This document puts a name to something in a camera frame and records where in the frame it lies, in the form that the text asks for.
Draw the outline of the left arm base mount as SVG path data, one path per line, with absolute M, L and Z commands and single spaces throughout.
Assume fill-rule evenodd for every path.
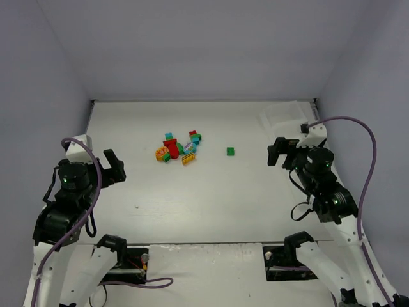
M 148 261 L 143 262 L 143 255 L 149 255 L 148 248 L 128 247 L 126 239 L 104 235 L 93 248 L 91 263 L 102 269 L 100 284 L 124 282 L 144 285 Z

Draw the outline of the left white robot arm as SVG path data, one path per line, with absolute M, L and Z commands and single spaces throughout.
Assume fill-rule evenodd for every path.
M 95 224 L 92 210 L 101 189 L 126 179 L 124 163 L 113 150 L 104 150 L 108 169 L 90 150 L 81 154 L 83 161 L 68 153 L 54 168 L 52 181 L 59 180 L 61 188 L 52 201 L 50 192 L 46 193 L 45 206 L 36 220 L 33 268 L 24 306 L 84 306 L 106 273 L 122 263 L 126 255 L 125 239 L 104 235 L 74 283 L 63 289 L 81 230 Z

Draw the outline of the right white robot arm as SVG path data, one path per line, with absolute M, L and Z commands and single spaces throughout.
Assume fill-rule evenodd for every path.
M 297 139 L 278 137 L 268 146 L 269 166 L 285 155 L 283 169 L 295 173 L 296 187 L 307 197 L 314 212 L 339 247 L 346 266 L 342 270 L 316 245 L 307 232 L 284 240 L 289 259 L 309 269 L 331 292 L 338 306 L 408 306 L 383 275 L 358 224 L 359 208 L 353 196 L 338 181 L 331 167 L 334 154 L 323 144 L 299 147 Z

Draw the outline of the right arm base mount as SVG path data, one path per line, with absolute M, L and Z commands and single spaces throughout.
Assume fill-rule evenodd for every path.
M 296 248 L 302 243 L 314 242 L 305 231 L 284 238 L 281 245 L 263 246 L 265 276 L 267 281 L 309 281 L 317 276 L 296 257 Z

